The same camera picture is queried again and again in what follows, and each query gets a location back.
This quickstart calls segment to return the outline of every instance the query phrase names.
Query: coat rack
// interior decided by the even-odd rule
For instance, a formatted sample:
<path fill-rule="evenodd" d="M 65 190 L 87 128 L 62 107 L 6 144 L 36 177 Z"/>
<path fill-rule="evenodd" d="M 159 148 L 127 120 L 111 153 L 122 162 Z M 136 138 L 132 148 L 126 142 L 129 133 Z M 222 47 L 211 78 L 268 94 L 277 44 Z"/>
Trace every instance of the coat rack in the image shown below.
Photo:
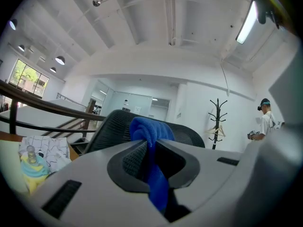
<path fill-rule="evenodd" d="M 227 102 L 227 100 L 226 100 L 224 103 L 222 103 L 220 106 L 219 106 L 219 99 L 217 99 L 217 104 L 215 104 L 212 100 L 210 100 L 210 101 L 216 106 L 216 109 L 217 109 L 217 116 L 214 116 L 213 114 L 208 113 L 208 114 L 212 115 L 212 116 L 215 118 L 215 119 L 211 119 L 211 120 L 216 122 L 216 126 L 214 126 L 212 129 L 210 129 L 209 131 L 207 131 L 207 133 L 214 134 L 214 138 L 213 138 L 213 139 L 209 138 L 209 139 L 214 141 L 213 149 L 215 149 L 215 148 L 216 148 L 216 143 L 217 143 L 218 141 L 222 141 L 222 140 L 218 140 L 218 135 L 222 135 L 222 136 L 225 137 L 225 134 L 224 134 L 224 132 L 223 132 L 222 126 L 219 125 L 219 123 L 220 123 L 220 122 L 223 122 L 223 121 L 226 121 L 226 119 L 221 120 L 221 118 L 222 118 L 224 115 L 226 115 L 227 113 L 225 113 L 225 114 L 223 114 L 223 115 L 220 116 L 220 111 L 221 111 L 221 106 L 222 106 L 223 104 L 225 104 L 225 103 Z"/>

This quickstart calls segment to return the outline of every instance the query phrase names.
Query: wall mounted light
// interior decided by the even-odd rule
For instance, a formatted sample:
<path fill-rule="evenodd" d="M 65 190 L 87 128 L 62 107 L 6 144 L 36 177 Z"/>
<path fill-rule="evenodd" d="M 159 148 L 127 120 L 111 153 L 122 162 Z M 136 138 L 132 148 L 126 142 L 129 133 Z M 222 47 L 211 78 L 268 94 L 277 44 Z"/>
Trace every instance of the wall mounted light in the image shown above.
<path fill-rule="evenodd" d="M 12 20 L 9 22 L 9 25 L 11 26 L 11 28 L 12 28 L 13 30 L 16 30 L 17 24 L 18 24 L 18 21 L 17 21 L 15 18 L 12 19 Z"/>
<path fill-rule="evenodd" d="M 57 70 L 56 70 L 55 67 L 51 67 L 50 70 L 51 70 L 53 73 L 56 73 L 56 72 L 57 72 Z"/>
<path fill-rule="evenodd" d="M 58 57 L 56 57 L 56 61 L 61 64 L 61 65 L 65 65 L 65 58 L 61 55 L 59 55 Z"/>
<path fill-rule="evenodd" d="M 25 51 L 25 47 L 24 47 L 24 45 L 22 45 L 22 44 L 19 45 L 18 48 L 19 48 L 21 51 L 23 51 L 23 52 Z"/>
<path fill-rule="evenodd" d="M 246 19 L 244 21 L 244 24 L 242 25 L 242 28 L 238 36 L 236 37 L 237 42 L 239 42 L 240 44 L 244 43 L 253 25 L 255 24 L 256 19 L 257 19 L 256 4 L 255 2 L 252 2 L 248 15 L 246 16 Z"/>

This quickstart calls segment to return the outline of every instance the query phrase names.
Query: window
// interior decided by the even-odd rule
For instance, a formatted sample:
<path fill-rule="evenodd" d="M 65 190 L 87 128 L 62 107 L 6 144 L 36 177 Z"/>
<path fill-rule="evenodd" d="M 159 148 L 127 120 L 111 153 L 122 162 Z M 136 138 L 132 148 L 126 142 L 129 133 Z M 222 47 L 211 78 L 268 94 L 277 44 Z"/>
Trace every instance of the window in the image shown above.
<path fill-rule="evenodd" d="M 18 60 L 9 82 L 22 90 L 42 97 L 48 80 L 48 77 Z"/>

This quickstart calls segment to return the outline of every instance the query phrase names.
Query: light blue object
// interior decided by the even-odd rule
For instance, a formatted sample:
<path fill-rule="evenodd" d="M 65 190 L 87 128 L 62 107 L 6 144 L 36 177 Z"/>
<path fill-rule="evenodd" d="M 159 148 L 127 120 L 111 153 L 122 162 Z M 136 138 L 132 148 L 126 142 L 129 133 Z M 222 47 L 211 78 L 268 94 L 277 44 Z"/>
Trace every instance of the light blue object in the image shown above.
<path fill-rule="evenodd" d="M 146 182 L 150 187 L 149 199 L 162 211 L 168 202 L 169 183 L 159 166 L 155 164 L 157 139 L 175 140 L 171 128 L 163 122 L 143 117 L 135 117 L 130 125 L 131 140 L 147 140 L 149 167 Z"/>
<path fill-rule="evenodd" d="M 43 167 L 39 171 L 31 167 L 31 166 L 40 166 L 40 165 L 42 165 Z M 36 162 L 33 164 L 29 164 L 28 162 L 24 162 L 24 160 L 22 160 L 21 170 L 25 175 L 29 177 L 41 177 L 50 174 L 46 161 L 39 155 L 36 155 Z"/>

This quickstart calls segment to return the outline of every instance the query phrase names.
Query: white cloth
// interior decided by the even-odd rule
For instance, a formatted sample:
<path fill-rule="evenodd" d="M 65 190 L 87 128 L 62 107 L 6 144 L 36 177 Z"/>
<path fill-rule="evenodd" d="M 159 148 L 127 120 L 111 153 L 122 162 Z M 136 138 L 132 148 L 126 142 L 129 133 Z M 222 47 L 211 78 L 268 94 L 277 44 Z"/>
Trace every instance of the white cloth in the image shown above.
<path fill-rule="evenodd" d="M 271 111 L 268 111 L 261 118 L 260 134 L 267 135 L 274 129 L 276 119 Z"/>
<path fill-rule="evenodd" d="M 66 138 L 52 139 L 49 136 L 24 137 L 20 143 L 20 155 L 27 154 L 28 146 L 33 146 L 35 153 L 46 160 L 51 173 L 59 171 L 71 162 L 70 149 Z"/>

